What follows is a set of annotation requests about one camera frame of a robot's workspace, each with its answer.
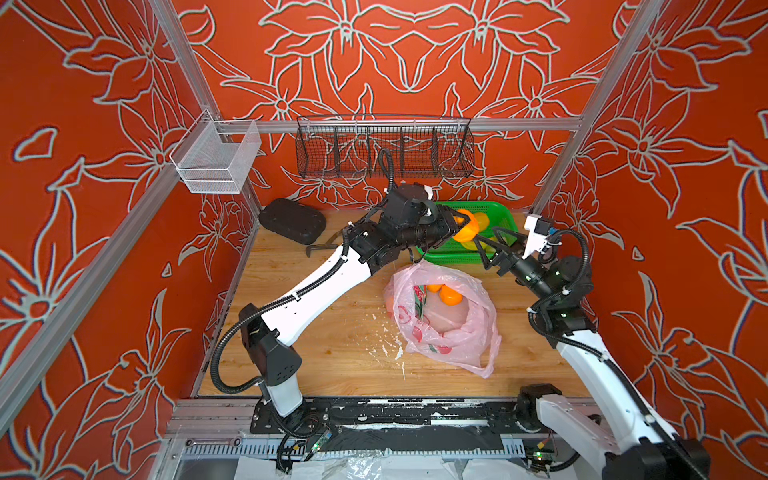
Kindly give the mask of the red green dragon fruit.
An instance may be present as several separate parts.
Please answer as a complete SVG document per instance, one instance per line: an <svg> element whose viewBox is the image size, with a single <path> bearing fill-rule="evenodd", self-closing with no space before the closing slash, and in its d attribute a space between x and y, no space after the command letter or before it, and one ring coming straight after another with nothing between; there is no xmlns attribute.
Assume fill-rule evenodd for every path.
<svg viewBox="0 0 768 480"><path fill-rule="evenodd" d="M427 300L427 289L425 285L414 285L414 312L415 318L421 320L423 318L424 306Z"/></svg>

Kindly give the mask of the pink plastic bag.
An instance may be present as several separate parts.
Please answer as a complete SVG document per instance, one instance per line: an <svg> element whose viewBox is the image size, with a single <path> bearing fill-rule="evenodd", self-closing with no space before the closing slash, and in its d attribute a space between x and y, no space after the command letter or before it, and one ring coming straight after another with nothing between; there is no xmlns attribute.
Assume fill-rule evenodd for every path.
<svg viewBox="0 0 768 480"><path fill-rule="evenodd" d="M414 285L443 284L464 300L457 306L441 302L427 290L423 318L414 312ZM465 369L483 379L494 372L502 337L497 312L482 282L457 269L422 262L404 267L384 290L387 313L404 338L406 350Z"/></svg>

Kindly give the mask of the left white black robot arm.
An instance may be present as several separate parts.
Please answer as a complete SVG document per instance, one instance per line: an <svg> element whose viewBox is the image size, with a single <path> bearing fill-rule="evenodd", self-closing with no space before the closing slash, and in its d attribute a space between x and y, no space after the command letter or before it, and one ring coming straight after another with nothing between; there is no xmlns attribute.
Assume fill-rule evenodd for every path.
<svg viewBox="0 0 768 480"><path fill-rule="evenodd" d="M382 201L341 229L340 245L308 277L263 307L246 305L237 323L222 334L209 364L211 381L219 392L234 395L256 386L277 415L292 415L304 403L298 381L302 359L293 345L307 327L348 291L397 260L402 251L428 252L469 225L467 214L436 204L430 187L396 185L389 150L381 150L377 162L390 180ZM230 385L221 377L220 360L235 336L241 337L259 374Z"/></svg>

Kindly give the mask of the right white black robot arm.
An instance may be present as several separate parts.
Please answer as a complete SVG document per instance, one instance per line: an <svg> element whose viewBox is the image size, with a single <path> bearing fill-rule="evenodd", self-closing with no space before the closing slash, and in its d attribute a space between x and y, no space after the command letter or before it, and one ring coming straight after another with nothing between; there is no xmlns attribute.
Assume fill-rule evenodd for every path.
<svg viewBox="0 0 768 480"><path fill-rule="evenodd" d="M537 297L527 310L533 330L577 373L608 428L602 430L577 411L551 385L521 390L516 417L527 430L557 433L602 479L706 479L711 457L701 442L682 438L640 394L609 352L581 308L592 291L587 241L574 230L542 237L553 251L564 236L579 244L580 255L542 261L528 254L529 239L496 227L494 236L474 237L485 269L512 274Z"/></svg>

